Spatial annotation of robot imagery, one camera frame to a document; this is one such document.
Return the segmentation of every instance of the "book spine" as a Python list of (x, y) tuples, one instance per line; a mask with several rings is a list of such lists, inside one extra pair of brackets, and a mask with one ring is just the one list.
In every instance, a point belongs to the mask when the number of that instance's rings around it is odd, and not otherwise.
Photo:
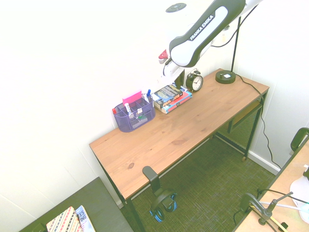
[(166, 106), (167, 104), (170, 104), (172, 101), (175, 101), (177, 98), (181, 97), (182, 95), (183, 95), (183, 93), (179, 93), (175, 97), (169, 99), (167, 102), (160, 104), (160, 108)]
[(78, 215), (83, 232), (96, 232), (85, 208), (82, 205), (76, 210), (76, 213)]

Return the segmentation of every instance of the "desk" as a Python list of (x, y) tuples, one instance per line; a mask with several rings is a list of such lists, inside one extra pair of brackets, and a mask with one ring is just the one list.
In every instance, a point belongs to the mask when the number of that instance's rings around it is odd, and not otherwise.
[(70, 206), (77, 209), (80, 205), (85, 207), (97, 232), (133, 232), (99, 177), (26, 226), (20, 232), (30, 232), (40, 223), (46, 225)]
[[(142, 231), (144, 228), (131, 199), (149, 184), (142, 173), (143, 167), (150, 166), (162, 174), (260, 98), (239, 77), (232, 84), (219, 84), (215, 81), (218, 71), (205, 76), (202, 89), (176, 110), (167, 115), (156, 110), (155, 118), (137, 130), (123, 133), (114, 129), (90, 144), (119, 198), (127, 202)], [(245, 81), (265, 97), (267, 86), (246, 78)]]
[[(276, 179), (271, 183), (267, 189), (276, 190), (283, 193), (290, 192), (291, 184), (303, 175), (305, 170), (304, 165), (309, 164), (309, 141), (302, 147), (300, 151), (296, 151), (295, 154), (290, 158), (287, 164), (283, 167), (282, 171), (277, 174)], [(261, 201), (271, 202), (273, 199), (281, 197), (281, 194), (274, 192), (267, 192), (262, 197)], [(280, 204), (287, 204), (295, 206), (291, 198), (285, 198), (279, 202)], [(297, 210), (288, 209), (276, 206), (273, 210), (273, 217), (279, 222), (285, 222), (288, 224), (288, 232), (304, 232), (309, 231), (309, 224), (304, 222)], [(254, 212), (250, 212), (246, 216), (241, 224), (234, 230), (235, 232), (273, 232), (273, 230), (266, 224), (262, 226), (258, 223), (259, 216)], [(278, 226), (271, 220), (268, 222), (278, 230)]]

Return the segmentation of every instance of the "lamp cable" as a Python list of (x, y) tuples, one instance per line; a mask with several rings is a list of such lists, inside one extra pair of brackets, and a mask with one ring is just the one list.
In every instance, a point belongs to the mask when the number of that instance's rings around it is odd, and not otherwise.
[(264, 97), (262, 96), (261, 92), (260, 92), (256, 87), (254, 87), (252, 84), (250, 84), (250, 83), (248, 83), (248, 82), (245, 82), (245, 81), (243, 80), (243, 78), (242, 78), (240, 75), (238, 75), (238, 74), (236, 74), (236, 75), (239, 76), (239, 77), (241, 78), (241, 80), (243, 81), (243, 83), (252, 86), (252, 87), (260, 94), (260, 96), (261, 96), (261, 99), (262, 99), (261, 120), (263, 121), (263, 125), (264, 125), (263, 134), (264, 134), (264, 136), (265, 136), (266, 139), (267, 139), (267, 148), (268, 148), (268, 150), (269, 150), (269, 152), (270, 152), (271, 161), (272, 161), (274, 164), (276, 164), (280, 169), (282, 169), (282, 167), (281, 167), (280, 165), (278, 165), (276, 162), (273, 161), (273, 155), (272, 155), (272, 152), (271, 152), (270, 147), (269, 147), (269, 139), (268, 139), (267, 135), (265, 134), (265, 128), (266, 128), (266, 126), (265, 126), (265, 121), (264, 121), (264, 119), (263, 119), (263, 117), (262, 117), (263, 110), (264, 110)]
[(229, 41), (227, 41), (225, 44), (220, 45), (220, 46), (214, 46), (212, 45), (212, 47), (223, 47), (225, 45), (227, 45), (229, 42), (231, 42), (232, 38), (234, 37), (234, 35), (236, 34), (237, 30), (240, 28), (240, 26), (242, 25), (242, 23), (246, 20), (246, 18), (252, 13), (252, 11), (257, 7), (258, 5), (254, 6), (253, 9), (246, 15), (246, 17), (242, 20), (241, 24), (239, 25), (239, 27), (237, 27), (236, 31), (233, 33), (232, 37), (229, 39)]

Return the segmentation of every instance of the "book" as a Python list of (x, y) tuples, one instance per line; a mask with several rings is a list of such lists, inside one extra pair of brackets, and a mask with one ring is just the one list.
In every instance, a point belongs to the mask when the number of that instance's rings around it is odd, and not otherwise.
[(93, 227), (90, 218), (85, 210), (85, 208), (81, 205), (78, 209), (75, 210), (83, 232), (96, 232), (95, 228)]
[(46, 227), (48, 232), (83, 232), (72, 206), (48, 222)]
[(180, 106), (181, 104), (185, 103), (187, 100), (192, 98), (192, 93), (190, 93), (187, 89), (182, 87), (181, 91), (183, 92), (183, 94), (179, 98), (175, 99), (174, 101), (171, 101), (162, 108), (158, 107), (157, 108), (161, 110), (164, 114), (168, 114), (169, 112), (176, 109), (178, 106)]
[(174, 85), (168, 85), (151, 94), (154, 100), (154, 106), (158, 109), (166, 106), (170, 102), (183, 95), (183, 92), (177, 89)]

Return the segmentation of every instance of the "black cable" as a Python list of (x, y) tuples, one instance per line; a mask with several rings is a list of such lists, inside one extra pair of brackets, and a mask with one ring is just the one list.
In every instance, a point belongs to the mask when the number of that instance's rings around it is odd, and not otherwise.
[(242, 23), (246, 20), (246, 18), (251, 14), (251, 12), (257, 7), (258, 5), (254, 6), (253, 9), (247, 14), (247, 16), (243, 19), (243, 21), (241, 22), (241, 24), (239, 25), (239, 27), (237, 27), (236, 31), (234, 32), (234, 34), (232, 35), (232, 37), (230, 38), (229, 41), (227, 41), (225, 44), (221, 45), (221, 46), (214, 46), (212, 45), (212, 47), (223, 47), (225, 45), (227, 45), (231, 40), (232, 38), (234, 37), (234, 35), (236, 34), (237, 30), (240, 28), (240, 26), (242, 25)]
[[(285, 193), (283, 192), (278, 192), (278, 191), (275, 191), (275, 190), (271, 190), (271, 189), (257, 189), (257, 198), (260, 196), (260, 194), (263, 192), (263, 191), (271, 191), (271, 192), (275, 192), (275, 193), (279, 193), (279, 194), (282, 194), (282, 195), (286, 195)], [(297, 200), (299, 202), (302, 202), (302, 203), (305, 203), (305, 204), (309, 204), (308, 202), (306, 201), (303, 201), (303, 200), (300, 200), (300, 199), (297, 199), (295, 197), (292, 197), (292, 196), (288, 196), (294, 200)]]
[(239, 211), (237, 211), (236, 213), (234, 213), (234, 215), (233, 215), (233, 221), (234, 221), (234, 223), (235, 223), (235, 226), (237, 226), (236, 220), (235, 220), (235, 216), (236, 216), (236, 214), (238, 214), (240, 211), (241, 211), (241, 209), (240, 209)]
[(260, 96), (261, 96), (261, 98), (262, 98), (262, 101), (263, 101), (263, 102), (262, 102), (262, 109), (261, 109), (261, 120), (263, 121), (263, 125), (264, 125), (263, 134), (264, 134), (264, 136), (265, 136), (266, 139), (267, 139), (267, 148), (269, 149), (269, 152), (270, 152), (271, 161), (272, 161), (274, 164), (276, 164), (280, 169), (282, 169), (282, 167), (281, 167), (280, 165), (278, 165), (276, 162), (273, 161), (272, 152), (271, 152), (270, 147), (269, 147), (269, 139), (268, 139), (267, 135), (265, 134), (265, 128), (266, 128), (266, 126), (265, 126), (265, 121), (264, 121), (264, 119), (263, 119), (263, 117), (262, 117), (263, 110), (264, 110), (264, 98), (263, 98), (261, 92), (260, 92), (259, 90), (257, 90), (256, 87), (254, 87), (252, 84), (250, 84), (250, 83), (248, 83), (248, 82), (245, 82), (241, 76), (239, 76), (239, 77), (241, 78), (241, 80), (243, 81), (243, 83), (246, 83), (246, 84), (252, 86), (252, 87), (260, 94)]
[[(258, 215), (258, 216), (260, 216), (260, 217), (262, 217), (258, 212), (256, 212), (251, 206), (250, 206), (250, 208)], [(272, 228), (272, 230), (274, 231), (274, 232), (277, 232), (276, 230), (275, 230), (275, 228), (268, 222), (268, 221), (265, 221), (266, 223), (267, 223), (267, 225), (268, 226), (270, 226), (271, 228)]]

